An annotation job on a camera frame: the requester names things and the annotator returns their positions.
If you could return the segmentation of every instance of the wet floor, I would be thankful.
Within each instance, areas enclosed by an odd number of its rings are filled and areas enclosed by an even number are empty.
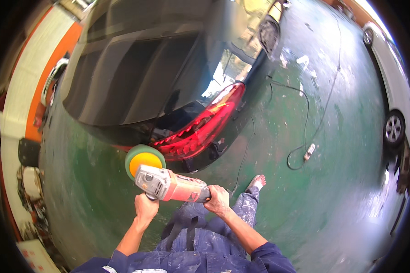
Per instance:
[[[256,230],[298,272],[361,272],[371,263],[341,251],[343,229],[365,217],[382,217],[389,228],[402,200],[389,183],[392,177],[385,180],[385,91],[361,28],[323,2],[292,1],[281,32],[271,76],[308,96],[306,141],[316,145],[311,159],[296,171],[286,163],[289,152],[304,143],[305,97],[265,79],[258,88],[267,90],[251,122],[221,158],[191,176],[230,190],[238,180],[234,202],[256,174],[264,174]],[[41,155],[44,197],[55,244],[73,267],[112,254],[131,225],[140,191],[126,174],[126,153],[88,135],[59,100],[51,118]],[[290,165],[298,167],[304,153],[292,154]],[[154,249],[179,205],[161,204],[141,250]]]

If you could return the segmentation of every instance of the white wall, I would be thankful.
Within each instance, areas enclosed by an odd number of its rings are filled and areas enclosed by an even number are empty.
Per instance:
[[[12,75],[4,110],[0,113],[3,178],[11,211],[18,228],[32,222],[17,192],[20,167],[18,142],[24,138],[27,116],[41,74],[58,43],[74,21],[61,8],[53,7],[27,42]]]

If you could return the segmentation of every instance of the red tail light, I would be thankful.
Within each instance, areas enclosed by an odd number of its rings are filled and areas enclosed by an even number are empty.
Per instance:
[[[220,94],[182,130],[153,142],[167,161],[184,160],[204,150],[224,128],[231,113],[241,101],[244,83],[225,87]]]

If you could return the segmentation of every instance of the work uniform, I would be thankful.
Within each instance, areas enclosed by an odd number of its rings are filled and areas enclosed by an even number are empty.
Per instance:
[[[259,190],[251,187],[233,207],[248,225],[254,226]],[[205,220],[202,203],[184,203],[165,227],[155,251],[126,256],[115,250],[111,259],[94,257],[72,272],[109,273],[290,273],[290,261],[273,243],[265,243],[246,259],[235,234],[219,217]]]

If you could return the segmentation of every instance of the car wheel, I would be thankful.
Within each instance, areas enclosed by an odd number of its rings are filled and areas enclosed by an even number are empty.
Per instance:
[[[372,46],[373,41],[373,30],[368,28],[363,32],[363,42],[367,47]]]
[[[398,110],[389,113],[384,123],[383,140],[391,148],[396,148],[403,143],[405,138],[405,119]]]

